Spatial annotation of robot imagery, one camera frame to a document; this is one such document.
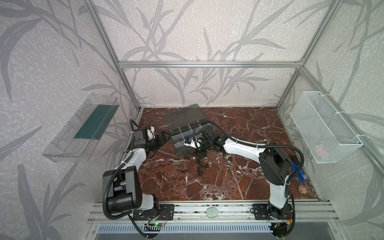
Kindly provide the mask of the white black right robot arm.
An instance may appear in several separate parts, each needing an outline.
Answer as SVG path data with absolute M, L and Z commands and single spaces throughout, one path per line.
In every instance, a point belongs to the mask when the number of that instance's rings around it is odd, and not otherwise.
M 203 156 L 210 150 L 230 155 L 238 155 L 259 163 L 266 180 L 270 186 L 268 202 L 268 214 L 273 219 L 282 217 L 287 209 L 289 198 L 289 185 L 293 178 L 303 169 L 305 157 L 302 151 L 294 146 L 278 145 L 276 143 L 255 144 L 236 139 L 224 134 L 219 136 L 215 132 L 201 132 L 201 137 L 191 137 L 190 143 L 185 142 L 196 149 L 197 154 Z M 293 173 L 292 161 L 284 149 L 292 149 L 300 156 L 296 161 L 298 169 Z

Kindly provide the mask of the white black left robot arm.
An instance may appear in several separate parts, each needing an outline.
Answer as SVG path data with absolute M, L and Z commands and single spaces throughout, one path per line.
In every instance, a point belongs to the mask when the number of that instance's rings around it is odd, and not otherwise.
M 117 220 L 133 213 L 153 219 L 161 213 L 158 198 L 144 194 L 138 170 L 149 153 L 155 154 L 169 140 L 165 131 L 155 133 L 154 127 L 140 128 L 130 120 L 133 137 L 126 150 L 126 157 L 118 167 L 103 174 L 103 213 L 110 220 Z

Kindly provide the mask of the grey compartment organizer box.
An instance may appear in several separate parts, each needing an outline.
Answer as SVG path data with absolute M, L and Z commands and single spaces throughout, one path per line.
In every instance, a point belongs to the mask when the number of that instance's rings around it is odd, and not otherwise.
M 199 139 L 202 131 L 214 131 L 213 126 L 207 122 L 206 116 L 197 104 L 165 114 L 164 120 L 179 156 L 195 151 L 194 148 L 184 146 L 186 138 L 195 136 L 196 139 Z

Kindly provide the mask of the green oval button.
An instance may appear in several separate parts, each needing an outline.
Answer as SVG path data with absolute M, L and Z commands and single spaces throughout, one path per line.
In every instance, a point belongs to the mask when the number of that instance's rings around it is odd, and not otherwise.
M 206 210 L 206 215 L 208 218 L 213 219 L 219 215 L 219 211 L 216 207 L 210 207 Z

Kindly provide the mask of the green circuit board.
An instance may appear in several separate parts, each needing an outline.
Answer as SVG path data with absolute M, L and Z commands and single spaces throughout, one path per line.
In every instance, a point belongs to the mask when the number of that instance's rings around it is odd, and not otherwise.
M 149 232 L 159 232 L 161 228 L 165 227 L 167 222 L 155 222 L 155 223 L 147 223 L 145 225 L 146 231 Z

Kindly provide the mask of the blue stapler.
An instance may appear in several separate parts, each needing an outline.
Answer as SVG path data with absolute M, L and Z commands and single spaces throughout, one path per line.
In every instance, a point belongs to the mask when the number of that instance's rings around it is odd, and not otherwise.
M 295 172 L 299 168 L 298 165 L 293 163 L 292 169 Z M 308 177 L 303 169 L 300 170 L 300 172 L 297 174 L 297 177 L 301 183 L 306 183 L 308 181 Z

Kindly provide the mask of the small round orange object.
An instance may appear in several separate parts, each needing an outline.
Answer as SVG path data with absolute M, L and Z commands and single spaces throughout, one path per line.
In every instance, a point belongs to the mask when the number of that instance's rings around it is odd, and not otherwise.
M 307 192 L 307 188 L 305 187 L 305 186 L 303 186 L 303 185 L 299 185 L 298 186 L 298 191 L 299 191 L 299 193 L 300 194 L 302 194 L 302 195 L 306 195 L 308 192 Z

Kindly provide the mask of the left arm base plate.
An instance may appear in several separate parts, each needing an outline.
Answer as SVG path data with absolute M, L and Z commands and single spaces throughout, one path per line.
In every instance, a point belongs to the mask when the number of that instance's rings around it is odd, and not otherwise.
M 134 211 L 133 219 L 135 221 L 149 221 L 152 219 L 171 221 L 173 220 L 174 213 L 174 204 L 160 204 L 158 209 L 150 209 L 142 212 Z

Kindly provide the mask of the clear plastic wall bin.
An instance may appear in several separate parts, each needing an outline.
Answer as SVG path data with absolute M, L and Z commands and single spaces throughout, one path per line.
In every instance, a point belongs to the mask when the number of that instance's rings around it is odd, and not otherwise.
M 42 155 L 55 163 L 86 163 L 119 106 L 117 97 L 89 94 Z

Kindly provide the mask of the aluminium horizontal frame bar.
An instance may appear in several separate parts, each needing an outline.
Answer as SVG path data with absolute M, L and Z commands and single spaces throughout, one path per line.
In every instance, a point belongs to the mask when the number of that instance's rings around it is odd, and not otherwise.
M 299 68 L 300 61 L 121 61 L 120 68 Z

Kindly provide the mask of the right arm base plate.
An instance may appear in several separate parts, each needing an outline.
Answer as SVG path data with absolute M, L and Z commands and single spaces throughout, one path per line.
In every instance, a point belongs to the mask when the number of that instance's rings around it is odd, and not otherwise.
M 288 221 L 294 211 L 291 204 L 286 204 L 283 209 L 278 209 L 271 204 L 253 204 L 250 212 L 256 220 Z

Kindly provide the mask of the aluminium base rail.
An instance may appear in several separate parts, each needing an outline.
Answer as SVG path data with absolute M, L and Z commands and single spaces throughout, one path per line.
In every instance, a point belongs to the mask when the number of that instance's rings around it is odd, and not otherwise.
M 297 222 L 338 222 L 330 202 L 294 200 Z M 266 201 L 190 201 L 161 202 L 174 205 L 161 220 L 168 223 L 229 223 L 229 222 L 272 222 L 266 213 L 260 213 L 260 205 Z

